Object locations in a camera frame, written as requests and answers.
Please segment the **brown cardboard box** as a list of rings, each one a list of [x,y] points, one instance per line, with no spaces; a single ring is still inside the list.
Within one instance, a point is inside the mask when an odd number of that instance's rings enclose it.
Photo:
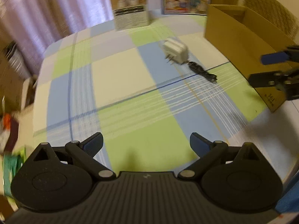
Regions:
[[[255,11],[235,5],[210,5],[205,39],[214,45],[238,71],[251,74],[294,69],[296,62],[263,65],[261,57],[295,45],[284,32]]]

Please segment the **pink curtain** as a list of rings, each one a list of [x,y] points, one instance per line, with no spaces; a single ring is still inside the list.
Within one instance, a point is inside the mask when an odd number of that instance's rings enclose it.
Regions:
[[[16,42],[29,72],[38,74],[52,43],[109,20],[110,0],[1,0],[1,48]]]

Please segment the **white product box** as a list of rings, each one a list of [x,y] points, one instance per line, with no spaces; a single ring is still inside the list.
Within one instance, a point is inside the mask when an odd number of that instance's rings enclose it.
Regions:
[[[116,30],[148,26],[147,0],[110,0]]]

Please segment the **green tissue pack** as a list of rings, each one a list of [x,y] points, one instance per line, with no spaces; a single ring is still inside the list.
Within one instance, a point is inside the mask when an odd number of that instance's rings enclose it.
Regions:
[[[26,147],[15,153],[5,153],[3,157],[3,184],[4,195],[12,198],[11,183],[16,173],[26,161]]]

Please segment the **dark red box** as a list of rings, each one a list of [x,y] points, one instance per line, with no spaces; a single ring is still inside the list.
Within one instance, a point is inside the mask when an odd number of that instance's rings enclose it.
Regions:
[[[1,118],[1,155],[11,153],[18,140],[19,123],[8,113]]]

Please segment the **woven chair back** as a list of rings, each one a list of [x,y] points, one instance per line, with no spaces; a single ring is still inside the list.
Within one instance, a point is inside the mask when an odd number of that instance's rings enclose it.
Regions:
[[[274,24],[289,38],[295,39],[298,19],[277,0],[244,0],[243,6],[255,11]]]

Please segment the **white power adapter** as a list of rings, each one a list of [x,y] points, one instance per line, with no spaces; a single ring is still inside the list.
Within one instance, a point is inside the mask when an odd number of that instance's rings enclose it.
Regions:
[[[163,42],[162,49],[167,59],[178,64],[189,61],[189,50],[184,43],[173,38],[168,38]]]

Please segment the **checkered tablecloth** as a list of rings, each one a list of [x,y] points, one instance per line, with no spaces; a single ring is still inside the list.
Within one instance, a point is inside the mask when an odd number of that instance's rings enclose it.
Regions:
[[[45,51],[33,108],[35,144],[82,141],[99,131],[96,160],[114,172],[179,171],[197,156],[189,137],[232,146],[253,142],[283,181],[298,168],[298,110],[276,112],[203,37],[204,16],[175,15],[117,31],[105,22]],[[173,38],[189,61],[166,58]]]

